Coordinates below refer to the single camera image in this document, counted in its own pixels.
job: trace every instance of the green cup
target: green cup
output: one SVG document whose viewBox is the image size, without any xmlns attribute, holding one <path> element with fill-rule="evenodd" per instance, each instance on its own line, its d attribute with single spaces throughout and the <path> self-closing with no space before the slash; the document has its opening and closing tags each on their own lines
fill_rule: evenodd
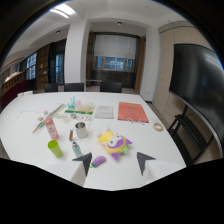
<svg viewBox="0 0 224 224">
<path fill-rule="evenodd" d="M 48 148 L 56 157 L 61 157 L 63 155 L 61 148 L 56 140 L 51 140 L 48 142 Z"/>
</svg>

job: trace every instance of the bottle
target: bottle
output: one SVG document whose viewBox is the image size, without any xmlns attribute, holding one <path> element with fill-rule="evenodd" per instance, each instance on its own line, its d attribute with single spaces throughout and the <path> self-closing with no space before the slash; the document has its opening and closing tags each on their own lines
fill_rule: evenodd
<svg viewBox="0 0 224 224">
<path fill-rule="evenodd" d="M 76 142 L 72 142 L 72 149 L 73 149 L 77 158 L 82 156 L 82 152 L 80 150 L 80 147 Z"/>
<path fill-rule="evenodd" d="M 54 125 L 54 121 L 51 117 L 48 117 L 48 111 L 47 110 L 44 111 L 44 115 L 45 115 L 44 123 L 45 123 L 46 128 L 49 132 L 49 135 L 54 140 L 58 139 L 59 136 L 58 136 L 58 132 L 56 130 L 56 127 Z"/>
</svg>

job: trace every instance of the tape roll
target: tape roll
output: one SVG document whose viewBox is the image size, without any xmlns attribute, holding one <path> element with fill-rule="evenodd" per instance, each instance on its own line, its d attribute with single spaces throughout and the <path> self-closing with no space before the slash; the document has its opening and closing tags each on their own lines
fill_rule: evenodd
<svg viewBox="0 0 224 224">
<path fill-rule="evenodd" d="M 153 128 L 156 131 L 162 131 L 163 130 L 163 126 L 161 124 L 159 124 L 159 123 L 154 123 L 153 124 Z"/>
</svg>

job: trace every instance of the office chair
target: office chair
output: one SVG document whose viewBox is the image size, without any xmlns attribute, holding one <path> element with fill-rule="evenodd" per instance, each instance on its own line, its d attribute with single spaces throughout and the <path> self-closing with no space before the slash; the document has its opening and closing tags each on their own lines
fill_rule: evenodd
<svg viewBox="0 0 224 224">
<path fill-rule="evenodd" d="M 121 93 L 122 83 L 119 82 L 101 82 L 100 92 Z"/>
<path fill-rule="evenodd" d="M 45 93 L 52 93 L 52 92 L 58 92 L 58 84 L 47 84 L 45 85 Z"/>
<path fill-rule="evenodd" d="M 64 92 L 84 92 L 84 83 L 66 83 Z"/>
</svg>

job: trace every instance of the toy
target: toy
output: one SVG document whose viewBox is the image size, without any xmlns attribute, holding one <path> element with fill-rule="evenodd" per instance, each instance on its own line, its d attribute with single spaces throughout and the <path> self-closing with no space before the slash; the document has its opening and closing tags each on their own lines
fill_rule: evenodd
<svg viewBox="0 0 224 224">
<path fill-rule="evenodd" d="M 106 158 L 104 156 L 98 156 L 94 159 L 94 161 L 91 163 L 91 167 L 97 167 L 101 163 L 104 163 L 106 161 Z"/>
<path fill-rule="evenodd" d="M 100 143 L 106 142 L 107 152 L 115 159 L 118 160 L 120 153 L 126 154 L 132 142 L 122 135 L 114 134 L 108 128 L 103 134 L 98 134 L 98 141 Z"/>
</svg>

